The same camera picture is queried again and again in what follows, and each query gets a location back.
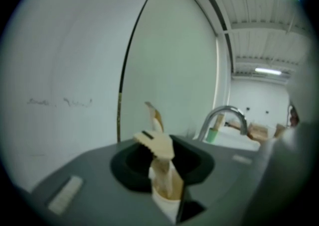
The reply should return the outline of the fluorescent ceiling light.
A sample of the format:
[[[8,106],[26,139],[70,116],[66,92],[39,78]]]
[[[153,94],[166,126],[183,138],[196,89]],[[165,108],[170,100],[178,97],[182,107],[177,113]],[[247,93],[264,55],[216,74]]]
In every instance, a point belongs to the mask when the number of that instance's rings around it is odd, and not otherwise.
[[[270,75],[276,75],[279,76],[282,74],[279,70],[273,70],[273,69],[265,69],[265,68],[255,68],[255,72],[257,73],[264,73],[264,74],[270,74]]]

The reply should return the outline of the green cup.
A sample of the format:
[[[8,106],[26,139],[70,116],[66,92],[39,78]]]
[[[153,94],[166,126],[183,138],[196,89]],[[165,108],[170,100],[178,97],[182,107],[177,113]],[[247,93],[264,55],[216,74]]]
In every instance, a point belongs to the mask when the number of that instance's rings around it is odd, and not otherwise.
[[[207,134],[206,141],[208,143],[213,143],[217,137],[217,134],[218,134],[218,130],[210,128]]]

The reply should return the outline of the chrome faucet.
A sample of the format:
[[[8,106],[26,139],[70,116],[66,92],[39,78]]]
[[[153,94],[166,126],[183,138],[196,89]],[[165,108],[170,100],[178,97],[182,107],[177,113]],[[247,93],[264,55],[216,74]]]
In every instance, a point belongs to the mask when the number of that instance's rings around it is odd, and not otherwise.
[[[219,106],[219,107],[213,109],[212,111],[210,111],[208,113],[208,115],[206,116],[204,123],[201,127],[201,130],[199,132],[197,140],[199,142],[203,142],[205,135],[208,132],[209,125],[210,125],[212,119],[219,113],[227,113],[227,112],[233,113],[237,116],[237,118],[240,120],[240,123],[241,123],[240,134],[247,135],[248,134],[248,126],[247,126],[247,120],[246,120],[244,113],[240,109],[238,109],[234,106]]]

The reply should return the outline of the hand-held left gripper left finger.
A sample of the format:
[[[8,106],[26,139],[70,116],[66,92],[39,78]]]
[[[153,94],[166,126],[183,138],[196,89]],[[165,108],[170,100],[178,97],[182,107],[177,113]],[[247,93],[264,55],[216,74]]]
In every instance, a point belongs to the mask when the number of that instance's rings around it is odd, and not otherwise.
[[[111,172],[113,156],[133,144],[127,140],[87,151],[43,179],[31,193],[41,214],[55,226],[171,226],[151,194],[128,190]],[[71,176],[84,183],[57,216],[47,206]]]

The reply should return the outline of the beige cup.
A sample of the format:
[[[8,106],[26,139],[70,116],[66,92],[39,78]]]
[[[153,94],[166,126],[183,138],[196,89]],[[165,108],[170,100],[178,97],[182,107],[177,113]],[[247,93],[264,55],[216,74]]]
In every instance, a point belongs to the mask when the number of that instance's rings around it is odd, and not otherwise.
[[[149,178],[152,181],[152,199],[158,208],[164,213],[169,221],[175,225],[176,218],[180,207],[182,191],[184,187],[184,181],[178,174],[178,172],[172,170],[172,186],[173,194],[167,198],[166,193],[159,189],[158,184],[155,181],[156,175],[152,168],[149,170]]]

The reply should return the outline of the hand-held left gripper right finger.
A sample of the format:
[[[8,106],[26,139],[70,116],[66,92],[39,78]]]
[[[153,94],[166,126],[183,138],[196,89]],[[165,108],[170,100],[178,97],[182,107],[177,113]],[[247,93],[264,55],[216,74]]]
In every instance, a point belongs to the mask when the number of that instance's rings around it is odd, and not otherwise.
[[[176,135],[171,138],[175,152],[172,163],[184,182],[177,224],[222,198],[258,152],[257,148],[240,145],[221,146]]]

